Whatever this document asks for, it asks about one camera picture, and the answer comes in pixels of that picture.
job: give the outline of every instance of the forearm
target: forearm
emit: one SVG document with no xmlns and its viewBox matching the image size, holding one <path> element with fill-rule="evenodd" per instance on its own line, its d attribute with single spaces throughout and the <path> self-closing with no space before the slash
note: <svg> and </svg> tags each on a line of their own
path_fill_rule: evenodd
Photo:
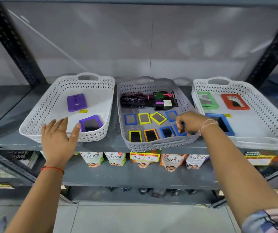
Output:
<svg viewBox="0 0 278 233">
<path fill-rule="evenodd" d="M 44 169 L 14 216 L 6 233 L 53 231 L 63 173 Z"/>
<path fill-rule="evenodd" d="M 278 194 L 219 126 L 207 126 L 202 136 L 214 173 L 239 225 L 258 210 L 278 208 Z"/>
</svg>

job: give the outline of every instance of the hand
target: hand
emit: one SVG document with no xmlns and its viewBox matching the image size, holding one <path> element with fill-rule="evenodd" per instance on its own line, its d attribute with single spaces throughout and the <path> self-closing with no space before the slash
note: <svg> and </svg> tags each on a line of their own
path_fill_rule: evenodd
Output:
<svg viewBox="0 0 278 233">
<path fill-rule="evenodd" d="M 178 131 L 181 132 L 183 130 L 181 122 L 184 122 L 185 128 L 188 132 L 198 132 L 198 130 L 201 129 L 203 122 L 207 119 L 209 118 L 207 118 L 205 115 L 198 114 L 192 111 L 180 114 L 176 118 Z"/>
<path fill-rule="evenodd" d="M 48 125 L 42 126 L 42 148 L 46 156 L 44 166 L 57 167 L 62 170 L 66 163 L 72 157 L 80 133 L 81 124 L 77 123 L 73 128 L 70 138 L 68 139 L 66 131 L 68 118 L 63 118 L 56 122 L 52 120 Z"/>
</svg>

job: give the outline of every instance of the gray plastic basket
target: gray plastic basket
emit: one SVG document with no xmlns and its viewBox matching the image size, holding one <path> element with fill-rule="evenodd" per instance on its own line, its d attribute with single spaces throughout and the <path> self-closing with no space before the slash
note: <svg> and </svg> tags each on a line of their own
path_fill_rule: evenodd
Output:
<svg viewBox="0 0 278 233">
<path fill-rule="evenodd" d="M 147 83 L 140 84 L 140 81 L 150 81 Z M 191 144 L 199 137 L 199 134 L 196 133 L 192 136 L 176 136 L 176 137 L 168 137 L 163 138 L 160 133 L 160 127 L 171 126 L 173 129 L 173 125 L 175 122 L 169 122 L 168 120 L 164 122 L 162 125 L 158 125 L 154 121 L 151 120 L 150 124 L 139 124 L 138 113 L 155 113 L 154 108 L 145 107 L 143 109 L 137 108 L 122 108 L 120 103 L 120 96 L 125 92 L 142 92 L 145 95 L 152 94 L 157 91 L 167 91 L 171 93 L 172 91 L 175 94 L 176 100 L 178 102 L 179 107 L 174 107 L 169 111 L 176 111 L 177 114 L 182 114 L 187 111 L 196 112 L 195 108 L 192 106 L 191 102 L 184 95 L 184 93 L 180 90 L 180 88 L 174 83 L 174 81 L 167 78 L 152 78 L 149 76 L 136 78 L 135 80 L 122 82 L 117 85 L 117 101 L 118 101 L 118 118 L 121 127 L 122 137 L 126 143 L 126 146 L 133 152 L 145 152 L 147 150 L 155 150 L 155 149 L 164 149 L 169 147 L 175 147 L 180 145 Z M 165 116 L 165 111 L 159 111 L 162 115 Z M 127 114 L 136 114 L 137 125 L 126 125 L 124 116 Z M 145 141 L 144 130 L 147 129 L 156 129 L 159 140 L 151 141 L 151 142 L 141 142 L 135 143 L 129 141 L 128 131 L 137 131 L 141 130 L 142 140 Z"/>
</svg>

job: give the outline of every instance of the sleeve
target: sleeve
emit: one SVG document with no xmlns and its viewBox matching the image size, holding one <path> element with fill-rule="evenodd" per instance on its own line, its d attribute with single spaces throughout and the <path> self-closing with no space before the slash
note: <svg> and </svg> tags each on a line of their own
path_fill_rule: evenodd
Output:
<svg viewBox="0 0 278 233">
<path fill-rule="evenodd" d="M 251 214 L 241 226 L 245 233 L 277 233 L 278 208 L 261 210 Z"/>
</svg>

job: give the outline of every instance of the purple item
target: purple item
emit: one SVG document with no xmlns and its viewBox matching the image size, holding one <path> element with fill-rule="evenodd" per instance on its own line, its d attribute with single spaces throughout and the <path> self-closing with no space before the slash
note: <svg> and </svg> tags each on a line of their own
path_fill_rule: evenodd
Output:
<svg viewBox="0 0 278 233">
<path fill-rule="evenodd" d="M 74 112 L 81 109 L 86 109 L 86 100 L 83 93 L 67 97 L 68 111 Z"/>
<path fill-rule="evenodd" d="M 102 127 L 102 122 L 100 121 L 98 115 L 93 115 L 79 121 L 81 124 L 81 132 L 95 131 Z"/>
</svg>

